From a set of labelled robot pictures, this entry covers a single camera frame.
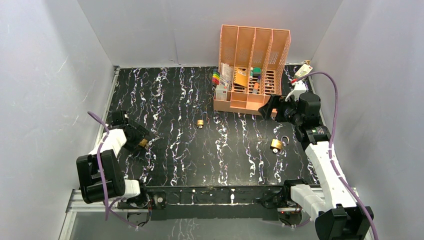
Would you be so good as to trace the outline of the brass padlock with keys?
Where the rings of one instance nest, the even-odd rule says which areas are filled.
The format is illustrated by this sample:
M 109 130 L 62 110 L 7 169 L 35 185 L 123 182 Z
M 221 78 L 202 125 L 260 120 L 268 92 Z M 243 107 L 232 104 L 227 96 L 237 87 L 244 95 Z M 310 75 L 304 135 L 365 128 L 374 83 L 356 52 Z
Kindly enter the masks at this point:
M 138 146 L 140 148 L 145 149 L 146 151 L 148 151 L 150 149 L 150 141 L 146 138 L 144 138 L 143 140 L 141 140 L 138 144 Z

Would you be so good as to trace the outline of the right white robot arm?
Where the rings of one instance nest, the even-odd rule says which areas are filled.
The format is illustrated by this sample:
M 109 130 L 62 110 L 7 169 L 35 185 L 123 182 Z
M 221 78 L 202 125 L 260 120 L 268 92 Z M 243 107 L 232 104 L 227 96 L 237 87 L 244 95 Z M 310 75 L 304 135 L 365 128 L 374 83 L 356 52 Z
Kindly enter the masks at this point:
M 265 120 L 276 110 L 276 122 L 294 126 L 296 139 L 313 165 L 324 196 L 320 198 L 301 180 L 286 180 L 282 202 L 288 207 L 300 205 L 314 223 L 320 240 L 364 240 L 374 213 L 347 184 L 320 109 L 320 97 L 304 92 L 298 97 L 271 95 L 258 110 Z

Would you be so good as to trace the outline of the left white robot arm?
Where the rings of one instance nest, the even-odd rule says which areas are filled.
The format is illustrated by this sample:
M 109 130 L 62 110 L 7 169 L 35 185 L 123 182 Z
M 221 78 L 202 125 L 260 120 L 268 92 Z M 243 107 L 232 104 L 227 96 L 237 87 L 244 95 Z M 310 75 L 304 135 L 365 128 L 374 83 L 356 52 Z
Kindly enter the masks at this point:
M 138 151 L 148 148 L 150 132 L 131 119 L 126 110 L 114 111 L 110 123 L 101 121 L 105 128 L 101 141 L 86 155 L 76 160 L 80 191 L 85 203 L 124 198 L 137 208 L 149 203 L 149 194 L 141 180 L 125 179 L 118 163 L 122 149 Z

